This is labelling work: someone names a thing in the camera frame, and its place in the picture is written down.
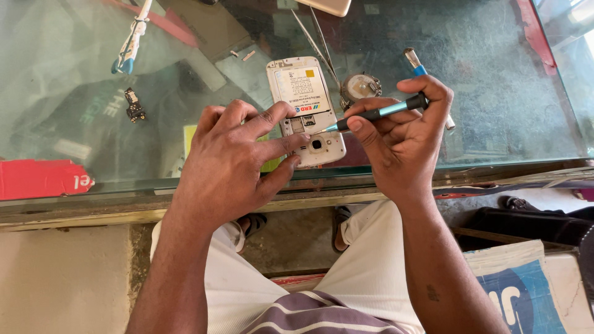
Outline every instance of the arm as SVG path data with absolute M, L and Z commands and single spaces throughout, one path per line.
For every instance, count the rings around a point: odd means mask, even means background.
M 222 224 L 268 203 L 289 182 L 299 156 L 289 156 L 262 178 L 260 167 L 306 145 L 309 136 L 256 139 L 292 116 L 295 110 L 284 102 L 261 114 L 240 100 L 203 110 L 126 333 L 206 333 L 210 239 Z
M 453 92 L 422 75 L 398 83 L 421 90 L 429 107 L 392 114 L 373 124 L 351 117 L 349 128 L 371 162 L 377 187 L 402 215 L 406 282 L 410 301 L 427 333 L 509 333 L 507 325 L 466 264 L 431 192 L 431 178 Z M 345 117 L 397 101 L 361 99 Z

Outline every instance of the hand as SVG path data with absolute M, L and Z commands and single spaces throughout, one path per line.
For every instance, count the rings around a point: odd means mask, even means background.
M 373 124 L 355 116 L 347 124 L 369 157 L 375 184 L 398 205 L 398 201 L 431 195 L 431 179 L 454 93 L 430 75 L 402 80 L 397 88 L 405 93 L 423 91 L 429 107 L 422 115 L 403 111 Z M 361 99 L 345 117 L 397 102 L 384 97 Z
M 262 178 L 260 168 L 306 145 L 309 135 L 293 134 L 262 142 L 256 139 L 281 119 L 295 114 L 295 108 L 285 102 L 275 103 L 261 114 L 241 100 L 234 100 L 227 108 L 204 108 L 167 213 L 182 215 L 183 219 L 175 221 L 212 233 L 225 222 L 268 203 L 293 176 L 299 156 L 287 157 Z

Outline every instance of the striped shirt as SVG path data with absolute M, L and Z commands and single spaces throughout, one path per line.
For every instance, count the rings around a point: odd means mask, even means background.
M 408 334 L 389 320 L 348 308 L 321 291 L 302 291 L 279 298 L 241 333 Z

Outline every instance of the glass table top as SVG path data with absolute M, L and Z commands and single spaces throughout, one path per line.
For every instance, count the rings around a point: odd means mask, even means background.
M 553 73 L 526 40 L 521 2 L 353 0 L 343 18 L 315 12 L 339 80 L 365 71 L 380 80 L 382 96 L 404 100 L 396 83 L 413 76 L 402 55 L 411 46 L 454 90 L 457 126 L 444 133 L 438 168 L 594 156 L 594 1 L 535 0 L 558 65 Z M 292 0 L 221 0 L 213 7 L 154 0 L 151 11 L 160 18 L 140 38 L 132 74 L 112 74 L 136 15 L 130 8 L 143 2 L 124 3 L 12 0 L 0 9 L 1 158 L 71 159 L 96 181 L 89 193 L 173 188 L 185 127 L 205 106 L 240 98 L 266 110 L 266 64 L 315 56 L 290 11 L 315 36 L 309 8 Z M 339 111 L 339 88 L 324 74 Z M 129 87 L 147 115 L 136 123 L 126 115 Z M 344 159 L 297 171 L 294 179 L 369 175 L 356 139 L 345 134 L 345 142 Z

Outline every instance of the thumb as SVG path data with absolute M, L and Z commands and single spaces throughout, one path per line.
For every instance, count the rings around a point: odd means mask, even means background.
M 300 161 L 298 155 L 291 155 L 268 175 L 260 178 L 256 185 L 256 194 L 257 198 L 262 201 L 261 205 L 270 202 L 274 195 L 291 180 L 293 171 Z
M 372 163 L 382 161 L 384 155 L 388 153 L 388 147 L 375 126 L 367 119 L 359 116 L 349 117 L 346 123 L 355 137 L 361 142 L 369 161 Z

